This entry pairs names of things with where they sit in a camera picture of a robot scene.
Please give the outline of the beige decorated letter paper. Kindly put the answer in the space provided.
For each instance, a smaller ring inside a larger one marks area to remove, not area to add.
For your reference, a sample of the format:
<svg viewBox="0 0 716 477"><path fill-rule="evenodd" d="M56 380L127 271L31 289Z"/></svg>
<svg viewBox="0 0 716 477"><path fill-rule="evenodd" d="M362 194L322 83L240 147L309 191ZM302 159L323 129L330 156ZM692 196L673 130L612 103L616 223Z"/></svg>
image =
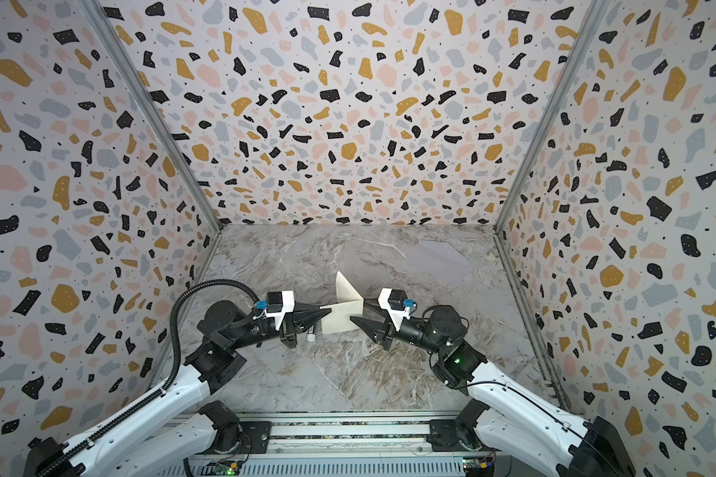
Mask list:
<svg viewBox="0 0 716 477"><path fill-rule="evenodd" d="M322 309L330 309L320 321L324 335L358 330L351 317L361 317L363 314L363 297L340 271L336 274L335 286L337 303L322 306Z"/></svg>

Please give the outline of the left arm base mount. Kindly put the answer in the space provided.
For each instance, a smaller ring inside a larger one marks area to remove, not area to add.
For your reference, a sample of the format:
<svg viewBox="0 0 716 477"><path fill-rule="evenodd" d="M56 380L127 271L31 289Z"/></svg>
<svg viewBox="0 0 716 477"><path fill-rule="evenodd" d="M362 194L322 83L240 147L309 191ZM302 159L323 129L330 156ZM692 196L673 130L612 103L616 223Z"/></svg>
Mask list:
<svg viewBox="0 0 716 477"><path fill-rule="evenodd" d="M220 401L203 405L186 424L189 429L180 434L197 443L199 453L265 454L272 436L270 421L243 421Z"/></svg>

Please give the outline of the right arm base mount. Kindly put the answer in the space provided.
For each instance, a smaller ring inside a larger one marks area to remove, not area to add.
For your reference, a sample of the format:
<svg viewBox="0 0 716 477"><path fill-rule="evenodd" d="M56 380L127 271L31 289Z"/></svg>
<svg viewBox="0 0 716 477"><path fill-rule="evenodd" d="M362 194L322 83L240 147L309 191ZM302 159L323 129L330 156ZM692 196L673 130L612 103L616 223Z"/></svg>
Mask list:
<svg viewBox="0 0 716 477"><path fill-rule="evenodd" d="M477 431L501 417L486 403L470 399L465 407L452 419L433 419L429 422L430 432L427 443L435 452L489 452L501 451L492 447L495 440L485 430Z"/></svg>

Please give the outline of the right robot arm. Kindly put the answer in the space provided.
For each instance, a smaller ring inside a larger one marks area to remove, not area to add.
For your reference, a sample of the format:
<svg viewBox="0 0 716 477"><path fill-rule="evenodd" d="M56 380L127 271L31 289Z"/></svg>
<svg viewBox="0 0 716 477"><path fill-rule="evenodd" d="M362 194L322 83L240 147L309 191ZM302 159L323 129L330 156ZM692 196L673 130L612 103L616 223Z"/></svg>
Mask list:
<svg viewBox="0 0 716 477"><path fill-rule="evenodd" d="M375 343L405 342L436 357L432 371L447 388L469 397L455 425L465 447L505 452L545 476L634 476L616 427L588 421L527 390L467 343L467 324L455 308L433 307L426 318L351 321Z"/></svg>

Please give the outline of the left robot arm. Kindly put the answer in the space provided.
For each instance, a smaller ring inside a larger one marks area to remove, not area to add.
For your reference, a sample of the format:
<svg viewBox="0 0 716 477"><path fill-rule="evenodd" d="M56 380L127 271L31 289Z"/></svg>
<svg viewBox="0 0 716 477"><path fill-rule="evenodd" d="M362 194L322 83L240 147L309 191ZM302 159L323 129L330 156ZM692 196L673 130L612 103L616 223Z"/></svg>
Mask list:
<svg viewBox="0 0 716 477"><path fill-rule="evenodd" d="M290 349L331 312L329 306L297 303L290 292L244 312L230 300L211 305L197 328L198 348L167 378L105 421L59 442L36 438L26 476L135 475L157 470L207 450L251 454L256 445L238 415L210 396L240 372L240 349L278 339Z"/></svg>

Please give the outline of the pale lilac envelope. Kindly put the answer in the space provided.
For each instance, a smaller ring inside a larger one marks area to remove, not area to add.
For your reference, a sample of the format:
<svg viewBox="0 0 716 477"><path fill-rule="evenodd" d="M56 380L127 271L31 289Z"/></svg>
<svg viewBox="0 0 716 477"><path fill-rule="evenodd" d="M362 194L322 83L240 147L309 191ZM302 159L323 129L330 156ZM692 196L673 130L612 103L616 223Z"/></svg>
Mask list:
<svg viewBox="0 0 716 477"><path fill-rule="evenodd" d="M448 242L420 240L409 251L408 260L412 266L428 272L465 273L471 263Z"/></svg>

